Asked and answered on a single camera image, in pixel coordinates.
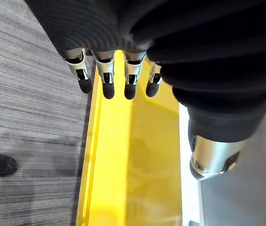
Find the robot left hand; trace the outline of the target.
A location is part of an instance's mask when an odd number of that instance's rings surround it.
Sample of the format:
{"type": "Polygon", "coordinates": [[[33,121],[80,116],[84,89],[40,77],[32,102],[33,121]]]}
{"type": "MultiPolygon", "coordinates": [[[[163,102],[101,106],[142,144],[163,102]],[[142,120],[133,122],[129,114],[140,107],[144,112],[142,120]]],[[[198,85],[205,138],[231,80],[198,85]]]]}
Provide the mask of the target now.
{"type": "Polygon", "coordinates": [[[29,0],[67,61],[88,48],[99,70],[115,50],[172,86],[189,113],[190,169],[230,171],[266,115],[266,0],[29,0]]]}

